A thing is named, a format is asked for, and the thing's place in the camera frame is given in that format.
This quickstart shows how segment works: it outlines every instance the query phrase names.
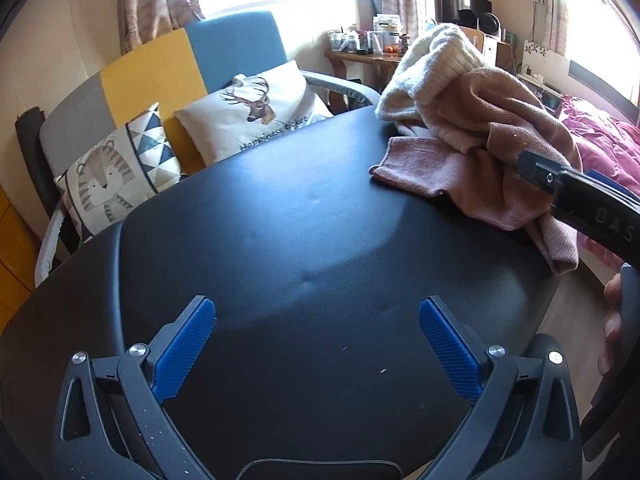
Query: gray armrest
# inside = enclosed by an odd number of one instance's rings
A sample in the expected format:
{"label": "gray armrest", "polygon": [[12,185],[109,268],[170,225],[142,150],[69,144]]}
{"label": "gray armrest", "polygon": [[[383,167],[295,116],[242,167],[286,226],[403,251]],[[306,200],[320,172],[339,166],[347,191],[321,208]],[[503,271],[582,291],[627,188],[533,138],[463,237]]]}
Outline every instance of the gray armrest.
{"label": "gray armrest", "polygon": [[306,82],[310,85],[319,86],[320,88],[326,88],[332,92],[338,92],[339,94],[344,94],[347,97],[352,97],[356,99],[357,102],[365,106],[377,106],[378,101],[380,100],[380,94],[368,86],[353,83],[332,75],[307,72],[306,70],[301,70],[300,72],[302,72]]}
{"label": "gray armrest", "polygon": [[38,259],[36,260],[36,287],[46,280],[51,272],[53,258],[56,256],[56,249],[58,248],[58,236],[60,235],[60,228],[62,227],[64,219],[65,206],[62,203],[62,199],[60,199],[53,211],[53,215],[51,215],[51,220],[49,220],[49,225],[47,226],[47,231],[44,234],[40,252],[38,253]]}

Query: pillow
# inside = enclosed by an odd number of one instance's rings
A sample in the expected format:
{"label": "pillow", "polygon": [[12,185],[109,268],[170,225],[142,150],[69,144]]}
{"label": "pillow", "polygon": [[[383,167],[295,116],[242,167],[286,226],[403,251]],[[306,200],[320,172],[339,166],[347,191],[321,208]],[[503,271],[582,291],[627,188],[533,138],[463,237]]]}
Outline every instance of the pillow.
{"label": "pillow", "polygon": [[84,242],[182,178],[155,103],[92,147],[55,183]]}
{"label": "pillow", "polygon": [[284,132],[332,117],[295,61],[234,84],[174,113],[210,166]]}

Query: finger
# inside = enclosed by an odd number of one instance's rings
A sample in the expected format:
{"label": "finger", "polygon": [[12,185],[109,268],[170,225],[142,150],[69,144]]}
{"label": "finger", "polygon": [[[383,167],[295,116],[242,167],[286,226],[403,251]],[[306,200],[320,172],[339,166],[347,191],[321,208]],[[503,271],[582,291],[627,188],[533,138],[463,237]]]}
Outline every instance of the finger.
{"label": "finger", "polygon": [[598,357],[598,371],[600,375],[606,375],[613,368],[613,352],[605,346]]}
{"label": "finger", "polygon": [[620,313],[615,309],[611,309],[604,323],[604,339],[607,345],[612,345],[620,339],[621,332],[622,318],[620,317]]}
{"label": "finger", "polygon": [[611,306],[619,306],[622,301],[622,282],[617,273],[604,288],[604,297]]}

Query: black screen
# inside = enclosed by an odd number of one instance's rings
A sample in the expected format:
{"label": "black screen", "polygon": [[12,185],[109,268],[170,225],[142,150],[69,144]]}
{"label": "black screen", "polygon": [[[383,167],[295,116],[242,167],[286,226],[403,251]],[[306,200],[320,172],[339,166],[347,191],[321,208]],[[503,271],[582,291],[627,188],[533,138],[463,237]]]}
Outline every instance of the black screen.
{"label": "black screen", "polygon": [[485,12],[491,11],[491,2],[489,0],[442,0],[440,21],[456,23],[462,27],[477,28],[476,19]]}

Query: black leather massage table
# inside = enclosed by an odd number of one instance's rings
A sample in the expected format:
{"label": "black leather massage table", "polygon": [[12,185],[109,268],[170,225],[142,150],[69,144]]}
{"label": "black leather massage table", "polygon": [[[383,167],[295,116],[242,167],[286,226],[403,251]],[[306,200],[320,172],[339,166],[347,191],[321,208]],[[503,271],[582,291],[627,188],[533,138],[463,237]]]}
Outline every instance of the black leather massage table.
{"label": "black leather massage table", "polygon": [[437,294],[521,354],[558,280],[521,232],[447,198],[384,186],[395,127],[372,107],[270,140],[185,179],[57,268],[0,337],[1,416],[47,475],[70,355],[148,342],[198,294],[213,336],[166,408],[202,463],[432,459],[468,410],[418,326]]}

